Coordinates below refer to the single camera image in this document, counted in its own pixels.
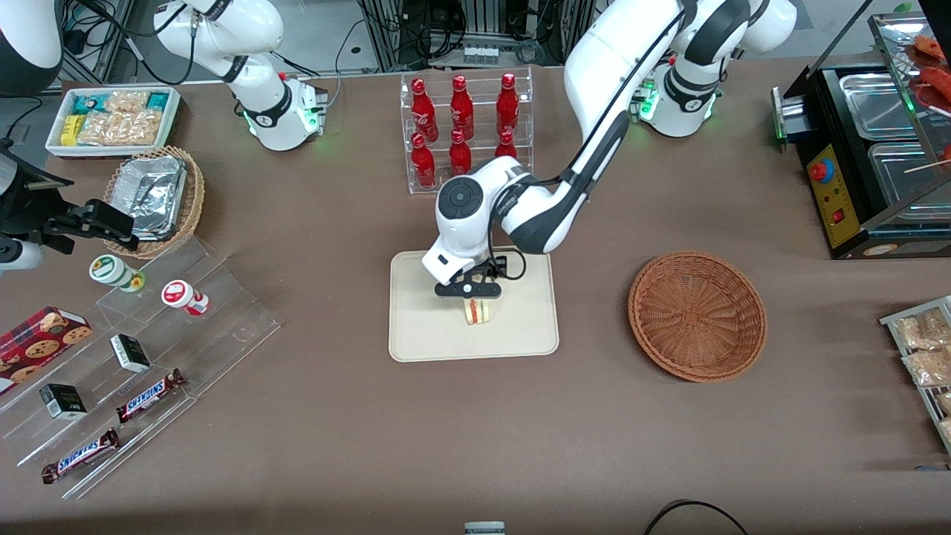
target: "red bottle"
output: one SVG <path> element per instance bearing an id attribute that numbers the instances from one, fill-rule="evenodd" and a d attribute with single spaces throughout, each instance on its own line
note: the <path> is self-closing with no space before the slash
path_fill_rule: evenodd
<path id="1" fill-rule="evenodd" d="M 473 167 L 473 154 L 466 145 L 462 130 L 453 130 L 453 145 L 449 147 L 449 161 L 453 165 L 453 176 L 466 174 Z"/>
<path id="2" fill-rule="evenodd" d="M 515 92 L 515 75 L 502 74 L 502 91 L 495 101 L 495 125 L 498 135 L 505 130 L 518 130 L 518 93 Z"/>
<path id="3" fill-rule="evenodd" d="M 419 78 L 410 83 L 413 90 L 413 122 L 417 131 L 426 136 L 426 140 L 434 143 L 439 139 L 439 128 L 436 126 L 436 107 L 433 99 L 426 94 L 426 84 Z"/>
<path id="4" fill-rule="evenodd" d="M 466 90 L 466 77 L 453 76 L 453 100 L 449 103 L 453 113 L 453 128 L 462 130 L 466 139 L 476 135 L 476 118 L 473 112 L 473 97 Z"/>
<path id="5" fill-rule="evenodd" d="M 512 145 L 512 137 L 512 131 L 508 129 L 498 134 L 498 147 L 495 148 L 496 158 L 499 156 L 518 157 L 518 151 L 515 150 L 515 145 Z"/>
<path id="6" fill-rule="evenodd" d="M 426 139 L 419 132 L 413 132 L 410 142 L 413 143 L 410 159 L 413 160 L 419 185 L 429 189 L 436 185 L 436 161 L 433 159 L 433 153 L 426 147 Z"/>

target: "brown wicker basket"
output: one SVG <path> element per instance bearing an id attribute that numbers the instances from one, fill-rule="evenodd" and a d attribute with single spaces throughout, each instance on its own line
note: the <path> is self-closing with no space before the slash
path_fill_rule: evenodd
<path id="1" fill-rule="evenodd" d="M 191 236 L 198 226 L 199 220 L 202 218 L 204 177 L 202 176 L 202 170 L 198 168 L 198 165 L 195 164 L 195 160 L 193 160 L 187 152 L 175 147 L 162 147 L 161 149 L 152 149 L 141 154 L 136 154 L 132 156 L 132 158 L 149 159 L 160 158 L 162 156 L 181 158 L 188 165 L 188 176 L 185 178 L 185 190 L 182 194 L 182 208 L 179 211 L 178 229 L 171 239 L 164 242 L 139 242 L 139 248 L 134 251 L 106 241 L 106 247 L 115 254 L 131 256 L 141 260 L 151 260 L 158 256 L 160 252 L 171 248 L 173 245 Z M 121 168 L 122 166 L 119 166 L 119 168 L 112 173 L 112 180 L 110 180 L 108 186 L 106 186 L 106 195 L 104 195 L 103 198 L 106 199 L 107 202 L 112 198 L 112 190 L 115 188 L 116 179 L 119 177 L 119 169 Z"/>
<path id="2" fill-rule="evenodd" d="M 658 256 L 641 269 L 628 295 L 628 319 L 658 366 L 698 383 L 740 375 L 767 337 L 766 311 L 747 277 L 692 250 Z"/>

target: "cookie box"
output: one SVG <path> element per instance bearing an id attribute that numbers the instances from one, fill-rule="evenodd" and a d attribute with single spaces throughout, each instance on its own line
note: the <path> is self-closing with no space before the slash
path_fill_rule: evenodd
<path id="1" fill-rule="evenodd" d="M 0 336 L 0 395 L 90 334 L 86 318 L 46 307 Z"/>

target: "yellow snack package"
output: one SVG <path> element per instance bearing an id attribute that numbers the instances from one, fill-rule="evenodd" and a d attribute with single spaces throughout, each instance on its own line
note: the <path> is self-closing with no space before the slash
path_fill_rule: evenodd
<path id="1" fill-rule="evenodd" d="M 63 147 L 75 147 L 76 136 L 83 129 L 83 123 L 86 122 L 85 115 L 67 115 L 63 123 L 63 132 L 60 133 L 60 145 Z"/>

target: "tabletop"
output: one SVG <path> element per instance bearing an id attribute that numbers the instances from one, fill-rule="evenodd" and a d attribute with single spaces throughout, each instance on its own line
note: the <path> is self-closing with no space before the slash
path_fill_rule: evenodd
<path id="1" fill-rule="evenodd" d="M 0 448 L 0 531 L 631 533 L 693 498 L 751 532 L 947 532 L 951 480 L 911 469 L 947 458 L 877 319 L 949 293 L 951 261 L 829 260 L 795 151 L 770 141 L 769 90 L 802 66 L 733 63 L 689 138 L 631 128 L 552 254 L 554 354 L 416 364 L 387 351 L 389 266 L 437 229 L 434 197 L 406 189 L 399 75 L 344 79 L 327 133 L 289 152 L 248 134 L 225 85 L 180 87 L 171 143 L 204 173 L 197 234 L 284 325 L 82 500 Z M 580 130 L 562 70 L 533 76 L 535 170 L 554 176 Z M 82 203 L 116 166 L 47 169 Z M 631 334 L 631 281 L 679 249 L 726 259 L 763 299 L 766 347 L 733 381 L 678 380 Z M 0 330 L 92 307 L 104 251 L 79 240 L 0 278 Z"/>

